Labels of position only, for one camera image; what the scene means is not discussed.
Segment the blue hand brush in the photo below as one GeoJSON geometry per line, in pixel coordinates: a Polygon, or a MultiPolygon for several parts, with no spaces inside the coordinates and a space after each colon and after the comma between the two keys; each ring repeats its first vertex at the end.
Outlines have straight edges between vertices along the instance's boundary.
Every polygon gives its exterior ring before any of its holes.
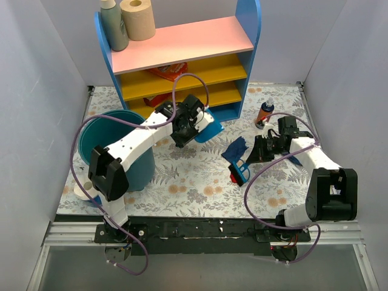
{"type": "Polygon", "coordinates": [[[238,186],[243,186],[250,179],[250,170],[249,165],[243,160],[238,160],[232,162],[228,169],[230,170],[230,175],[232,174],[237,180],[238,186]]]}

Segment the blue plastic dustpan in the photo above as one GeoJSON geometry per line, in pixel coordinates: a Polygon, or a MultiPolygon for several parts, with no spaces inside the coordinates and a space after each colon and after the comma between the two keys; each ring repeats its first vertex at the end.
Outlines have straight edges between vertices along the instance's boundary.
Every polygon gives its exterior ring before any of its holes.
{"type": "Polygon", "coordinates": [[[223,130],[224,127],[222,124],[217,119],[215,119],[195,137],[195,141],[198,143],[205,143],[221,133],[223,130]]]}

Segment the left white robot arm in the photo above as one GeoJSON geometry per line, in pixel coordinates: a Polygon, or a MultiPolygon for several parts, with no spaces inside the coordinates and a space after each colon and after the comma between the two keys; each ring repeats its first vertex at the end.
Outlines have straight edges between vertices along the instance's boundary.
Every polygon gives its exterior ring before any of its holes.
{"type": "Polygon", "coordinates": [[[177,105],[171,101],[159,105],[138,128],[116,142],[93,148],[88,177],[99,191],[112,240],[121,243],[129,235],[123,195],[130,186],[126,172],[132,164],[167,136],[172,137],[177,147],[184,147],[213,121],[208,107],[194,95],[188,95],[177,105]]]}

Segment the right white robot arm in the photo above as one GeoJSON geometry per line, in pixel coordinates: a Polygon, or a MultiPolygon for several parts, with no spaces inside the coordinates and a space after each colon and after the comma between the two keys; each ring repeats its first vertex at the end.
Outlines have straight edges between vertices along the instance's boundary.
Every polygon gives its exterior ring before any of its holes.
{"type": "Polygon", "coordinates": [[[249,164],[264,162],[264,170],[279,161],[295,157],[310,176],[305,202],[277,214],[273,227],[275,236],[288,241],[296,230],[320,221],[353,221],[358,211],[358,175],[333,162],[322,150],[311,129],[301,131],[296,116],[281,114],[278,130],[266,117],[259,120],[263,127],[256,136],[249,164]]]}

